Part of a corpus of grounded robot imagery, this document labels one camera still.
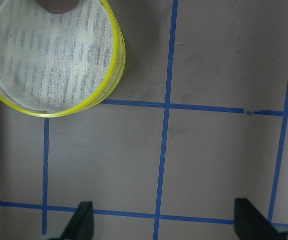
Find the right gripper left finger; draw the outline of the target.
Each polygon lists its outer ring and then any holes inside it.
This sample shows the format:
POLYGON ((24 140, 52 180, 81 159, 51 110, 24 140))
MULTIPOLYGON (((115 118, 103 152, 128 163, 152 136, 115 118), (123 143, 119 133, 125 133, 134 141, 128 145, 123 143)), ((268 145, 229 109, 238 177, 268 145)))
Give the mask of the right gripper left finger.
POLYGON ((94 237, 94 210, 91 201, 79 203, 60 235, 45 235, 43 240, 92 240, 94 237))

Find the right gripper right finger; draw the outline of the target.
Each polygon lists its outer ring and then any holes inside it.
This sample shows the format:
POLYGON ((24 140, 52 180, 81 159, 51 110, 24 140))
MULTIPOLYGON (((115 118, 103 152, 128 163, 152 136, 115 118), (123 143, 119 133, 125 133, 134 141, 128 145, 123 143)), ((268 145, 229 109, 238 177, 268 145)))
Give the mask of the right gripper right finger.
POLYGON ((276 230, 247 198, 234 200, 234 231, 240 240, 288 240, 288 230, 276 230))

